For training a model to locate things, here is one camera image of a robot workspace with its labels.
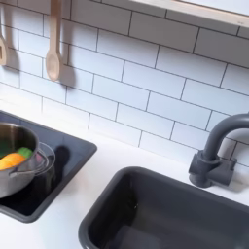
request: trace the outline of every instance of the green vegetable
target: green vegetable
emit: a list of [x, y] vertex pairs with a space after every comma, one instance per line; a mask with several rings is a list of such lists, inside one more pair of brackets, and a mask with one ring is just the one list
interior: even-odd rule
[[17, 153], [24, 156], [26, 159], [30, 158], [33, 154], [31, 150], [25, 147], [21, 147], [20, 149], [18, 149]]

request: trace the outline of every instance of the pot handle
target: pot handle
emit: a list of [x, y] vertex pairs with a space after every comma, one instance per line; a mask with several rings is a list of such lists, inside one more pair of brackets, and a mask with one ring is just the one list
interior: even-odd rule
[[27, 175], [27, 174], [40, 175], [40, 174], [48, 171], [53, 166], [53, 164], [55, 162], [55, 153], [54, 153], [53, 149], [45, 143], [40, 142], [39, 145], [43, 145], [49, 149], [49, 151], [53, 154], [53, 160], [50, 162], [50, 160], [46, 156], [46, 153], [42, 149], [39, 148], [37, 150], [36, 155], [35, 155], [36, 163], [38, 163], [36, 168], [34, 170], [27, 170], [27, 171], [18, 171], [16, 169], [16, 171], [13, 171], [10, 173], [10, 177], [16, 177], [18, 175]]

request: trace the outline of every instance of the white countertop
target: white countertop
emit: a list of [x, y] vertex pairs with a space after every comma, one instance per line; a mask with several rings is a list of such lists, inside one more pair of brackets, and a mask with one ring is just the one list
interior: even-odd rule
[[[20, 110], [4, 105], [1, 105], [1, 110], [83, 138], [98, 147], [93, 157], [38, 221], [23, 224], [0, 214], [1, 249], [81, 249], [78, 240], [79, 225], [114, 174], [124, 167], [145, 167], [190, 184], [188, 165], [41, 115], [24, 114]], [[207, 191], [249, 206], [249, 186], [231, 183], [230, 190], [214, 186]]]

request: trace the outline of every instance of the white subway tile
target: white subway tile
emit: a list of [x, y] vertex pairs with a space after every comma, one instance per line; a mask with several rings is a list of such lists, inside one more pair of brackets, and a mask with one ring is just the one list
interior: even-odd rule
[[249, 28], [248, 27], [240, 27], [237, 35], [240, 37], [249, 39]]
[[249, 185], [249, 167], [237, 163], [232, 180], [240, 184]]
[[[211, 131], [217, 123], [219, 123], [223, 119], [226, 119], [227, 117], [228, 115], [212, 112], [207, 130]], [[227, 137], [242, 143], [249, 144], [249, 132], [247, 128], [241, 128], [232, 131], [227, 135]]]
[[[28, 9], [35, 12], [44, 14], [51, 13], [51, 1], [50, 0], [18, 0], [18, 5], [24, 9]], [[62, 0], [62, 13], [61, 16], [66, 19], [70, 19], [70, 0]]]
[[69, 65], [120, 80], [123, 73], [124, 62], [108, 55], [87, 51], [74, 46], [69, 47]]
[[241, 143], [237, 143], [235, 151], [232, 155], [232, 160], [237, 159], [238, 163], [249, 166], [249, 146]]
[[226, 63], [160, 47], [157, 68], [210, 85], [219, 86]]
[[235, 141], [225, 138], [222, 142], [218, 156], [224, 159], [230, 159], [236, 145]]
[[200, 29], [195, 53], [248, 67], [248, 48], [249, 41], [246, 39]]
[[248, 112], [249, 96], [187, 80], [183, 100], [229, 115]]
[[54, 119], [59, 119], [84, 128], [88, 128], [89, 126], [89, 113], [47, 98], [43, 98], [43, 113]]
[[7, 64], [17, 70], [42, 76], [43, 59], [35, 55], [9, 50]]
[[210, 110], [156, 93], [151, 93], [148, 112], [198, 128], [206, 128], [211, 113]]
[[0, 67], [0, 82], [18, 88], [19, 72], [10, 67]]
[[[44, 36], [50, 37], [50, 17], [44, 17]], [[97, 29], [63, 19], [60, 28], [60, 41], [89, 50], [96, 49]]]
[[[43, 65], [43, 77], [47, 80], [50, 79], [47, 73], [45, 60]], [[91, 92], [93, 74], [70, 66], [62, 65], [58, 82], [74, 89], [81, 89]]]
[[119, 105], [117, 122], [142, 129], [165, 138], [170, 137], [174, 124], [173, 121], [124, 105]]
[[158, 49], [155, 44], [99, 30], [97, 50], [101, 53], [154, 67]]
[[196, 149], [157, 137], [146, 132], [142, 133], [140, 148], [162, 155], [172, 160], [190, 164]]
[[0, 84], [0, 100], [37, 110], [37, 112], [40, 112], [42, 108], [42, 97], [4, 84]]
[[[50, 39], [26, 32], [19, 32], [19, 49], [26, 53], [31, 53], [46, 58], [50, 49]], [[67, 64], [68, 45], [60, 43], [60, 53], [62, 62]]]
[[229, 117], [229, 115], [217, 113], [217, 112], [212, 112], [212, 115], [211, 115], [211, 118], [209, 120], [209, 123], [208, 123], [206, 130], [211, 131], [217, 123], [226, 119], [227, 117]]
[[192, 52], [198, 28], [163, 18], [133, 13], [129, 35], [182, 51]]
[[18, 30], [3, 25], [1, 26], [1, 28], [8, 48], [18, 50]]
[[0, 0], [0, 3], [4, 3], [4, 4], [11, 4], [11, 5], [18, 5], [18, 0]]
[[226, 71], [222, 88], [231, 89], [249, 95], [249, 69], [229, 65]]
[[42, 14], [27, 11], [10, 5], [2, 5], [2, 7], [2, 24], [34, 34], [43, 35]]
[[114, 120], [118, 104], [77, 89], [67, 89], [66, 104]]
[[200, 18], [198, 16], [192, 16], [185, 13], [174, 12], [170, 10], [167, 11], [166, 17], [169, 19], [181, 21], [199, 27], [217, 30], [231, 35], [236, 35], [238, 29], [238, 26], [236, 25], [231, 25], [214, 19]]
[[132, 2], [132, 1], [103, 0], [102, 2], [105, 4], [122, 7], [122, 8], [129, 9], [129, 10], [136, 11], [136, 12], [142, 12], [145, 14], [149, 14], [149, 15], [153, 15], [153, 16], [157, 16], [161, 18], [165, 17], [165, 12], [166, 12], [165, 9], [161, 9], [155, 6], [150, 6], [150, 5], [141, 4], [137, 2]]
[[185, 78], [126, 62], [123, 81], [142, 89], [180, 98]]
[[[207, 131], [176, 123], [171, 140], [198, 150], [203, 150], [208, 136], [209, 132]], [[235, 143], [235, 141], [225, 138], [218, 155], [229, 160], [235, 147]]]
[[93, 93], [122, 104], [146, 109], [149, 92], [100, 76], [94, 77]]
[[141, 135], [141, 131], [138, 129], [118, 124], [95, 115], [90, 115], [89, 130], [133, 146], [138, 146]]
[[117, 33], [128, 34], [131, 11], [89, 0], [72, 1], [72, 20]]
[[65, 86], [22, 72], [19, 79], [21, 89], [65, 103]]

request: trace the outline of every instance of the faucet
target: faucet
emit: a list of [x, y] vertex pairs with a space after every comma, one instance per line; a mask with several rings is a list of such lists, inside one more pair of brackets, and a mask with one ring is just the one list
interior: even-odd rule
[[228, 186], [234, 173], [235, 161], [221, 160], [217, 154], [223, 139], [233, 130], [249, 128], [249, 114], [239, 114], [219, 122], [210, 132], [204, 150], [194, 155], [189, 173], [190, 181], [208, 188], [214, 183]]

